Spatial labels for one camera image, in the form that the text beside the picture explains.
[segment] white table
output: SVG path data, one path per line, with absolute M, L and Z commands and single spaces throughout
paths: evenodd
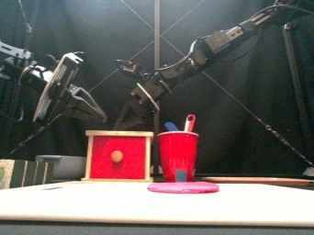
M 314 234 L 314 191 L 220 184 L 216 193 L 177 195 L 149 192 L 148 185 L 0 190 L 0 234 Z

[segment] red box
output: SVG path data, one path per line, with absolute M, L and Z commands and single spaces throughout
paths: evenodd
M 88 150 L 82 181 L 152 181 L 152 132 L 86 130 L 85 135 Z

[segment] wooden box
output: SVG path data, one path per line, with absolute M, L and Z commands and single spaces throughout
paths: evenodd
M 86 130 L 82 181 L 150 182 L 152 132 Z
M 50 163 L 0 160 L 0 189 L 49 184 L 51 171 Z

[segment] cable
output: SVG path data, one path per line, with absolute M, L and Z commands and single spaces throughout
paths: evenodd
M 272 6 L 267 6 L 264 9 L 261 9 L 257 13 L 255 13 L 252 15 L 252 17 L 255 17 L 256 15 L 261 14 L 263 12 L 265 12 L 267 10 L 271 10 L 273 8 L 287 8 L 287 9 L 292 9 L 292 10 L 296 10 L 296 11 L 300 11 L 311 16 L 314 16 L 314 12 L 308 11 L 308 10 L 304 10 L 303 8 L 300 7 L 296 7 L 296 6 L 287 6 L 287 5 L 272 5 Z

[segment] table surface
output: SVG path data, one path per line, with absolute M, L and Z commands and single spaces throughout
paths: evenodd
M 0 220 L 314 228 L 314 191 L 217 184 L 210 194 L 162 194 L 148 185 L 65 182 L 0 190 Z

